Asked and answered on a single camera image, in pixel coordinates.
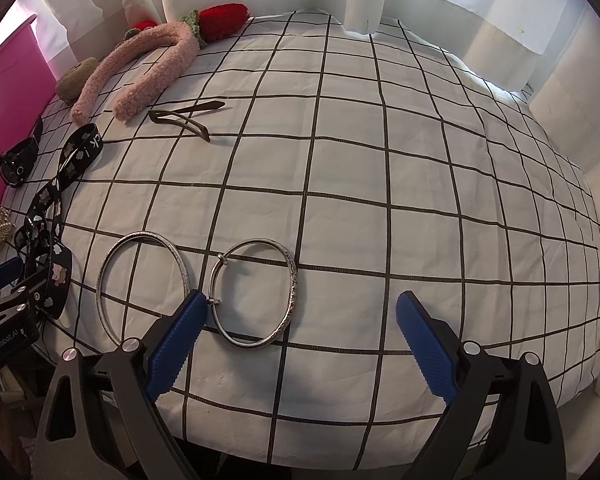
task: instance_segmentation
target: white grid tablecloth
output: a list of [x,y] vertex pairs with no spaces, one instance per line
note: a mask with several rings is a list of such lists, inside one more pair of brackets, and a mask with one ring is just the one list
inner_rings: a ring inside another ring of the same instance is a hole
[[[64,194],[74,283],[38,345],[52,360],[74,344],[113,348],[94,305],[96,276],[117,238],[146,229],[177,244],[205,292],[214,254],[246,238],[282,243],[299,267],[297,311],[281,340],[237,349],[209,317],[158,400],[171,431],[192,442],[311,468],[413,460],[444,405],[395,322],[408,289],[462,339],[514,358],[535,351],[558,403],[592,381],[600,226],[582,173],[555,153],[524,96],[395,20],[353,37],[326,14],[296,12],[251,20],[160,95],[157,108],[226,102],[198,115],[207,144],[144,112],[113,120],[118,89],[164,51],[108,83],[94,116],[102,158]],[[75,129],[57,99],[44,123],[31,182],[4,201],[18,225]],[[220,315],[254,339],[279,323],[288,278],[273,250],[239,254],[219,281]],[[105,290],[122,338],[141,336],[182,299],[171,255],[151,244],[123,251]]]

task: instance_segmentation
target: lanyard strap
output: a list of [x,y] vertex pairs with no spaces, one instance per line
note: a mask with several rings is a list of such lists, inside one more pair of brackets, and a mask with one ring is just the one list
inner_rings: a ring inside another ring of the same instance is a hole
[[[55,319],[64,309],[72,270],[71,251],[61,242],[62,192],[84,173],[101,151],[102,139],[95,124],[85,124],[75,130],[60,153],[58,173],[33,197],[24,224],[15,234],[16,250],[25,258],[20,279],[26,280],[48,267],[46,286],[31,301]],[[51,206],[49,228],[46,212]]]

